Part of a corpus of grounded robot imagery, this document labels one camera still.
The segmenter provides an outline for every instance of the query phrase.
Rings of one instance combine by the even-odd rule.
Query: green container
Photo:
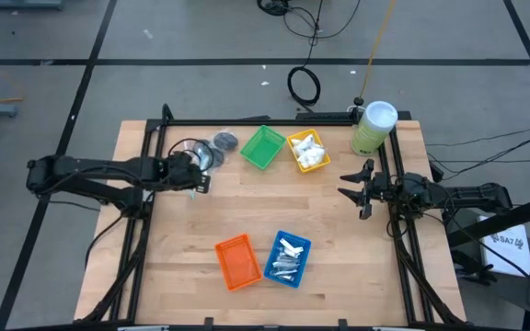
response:
[[[284,144],[285,137],[262,125],[243,147],[240,154],[257,168],[265,170]]]

